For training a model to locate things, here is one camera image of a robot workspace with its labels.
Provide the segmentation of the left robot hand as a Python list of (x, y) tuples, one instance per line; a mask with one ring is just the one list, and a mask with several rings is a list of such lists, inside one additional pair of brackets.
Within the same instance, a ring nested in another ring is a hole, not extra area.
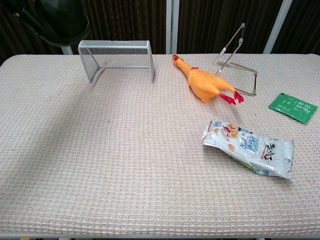
[(14, 14), (36, 35), (54, 46), (61, 47), (65, 45), (48, 27), (40, 23), (39, 18), (29, 8), (25, 7), (23, 0), (14, 0), (13, 6), (15, 8)]

